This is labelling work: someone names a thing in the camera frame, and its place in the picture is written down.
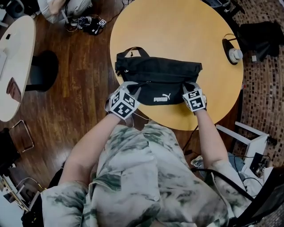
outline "green and white shirt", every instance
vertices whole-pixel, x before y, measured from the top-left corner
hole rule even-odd
[[[243,187],[228,161],[210,167]],[[66,182],[42,192],[45,227],[224,226],[250,201],[226,182],[189,169],[174,133],[118,125],[88,187]]]

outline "mosaic tile wall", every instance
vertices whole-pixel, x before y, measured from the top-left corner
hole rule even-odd
[[[237,23],[259,23],[274,21],[284,31],[284,8],[278,0],[238,0],[246,14],[235,15]],[[284,165],[284,46],[279,57],[268,56],[263,62],[253,63],[252,53],[244,57],[244,97],[241,122],[270,134],[278,140],[276,146],[268,144],[268,154],[275,167]],[[246,131],[240,134],[251,137]],[[245,154],[246,146],[236,143],[234,153]],[[284,206],[263,219],[258,227],[283,227]]]

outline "black table base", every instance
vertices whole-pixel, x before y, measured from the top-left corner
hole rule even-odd
[[[54,84],[58,73],[58,59],[54,52],[44,51],[39,56],[32,57],[30,70],[31,85],[26,91],[47,91]]]

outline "glove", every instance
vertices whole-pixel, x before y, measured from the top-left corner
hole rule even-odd
[[[109,95],[105,103],[105,111],[113,113],[123,120],[126,120],[138,108],[140,103],[137,101],[141,87],[136,89],[135,94],[130,94],[130,87],[138,85],[136,82],[127,81],[121,84],[118,89]]]
[[[185,100],[185,104],[193,113],[201,109],[206,110],[207,99],[198,84],[185,82],[182,88],[184,93],[182,97]]]

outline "black strap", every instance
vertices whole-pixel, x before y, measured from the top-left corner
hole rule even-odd
[[[147,52],[146,52],[143,48],[141,48],[141,47],[132,47],[132,48],[129,48],[129,49],[127,49],[126,51],[117,54],[117,57],[124,58],[124,57],[129,53],[129,51],[131,51],[131,50],[138,50],[138,52],[139,52],[139,54],[141,55],[141,57],[149,57],[149,55],[147,54]]]
[[[249,199],[250,201],[254,200],[254,198],[251,197],[244,189],[242,189],[240,186],[238,186],[236,183],[231,181],[229,178],[227,178],[226,176],[224,176],[223,174],[221,174],[221,173],[219,173],[215,170],[205,169],[205,168],[192,168],[191,171],[192,172],[196,172],[196,171],[211,172],[214,175],[216,175],[217,177],[220,177],[222,180],[226,181],[229,185],[231,185],[234,189],[236,189],[238,191],[238,193],[240,193],[245,198]]]

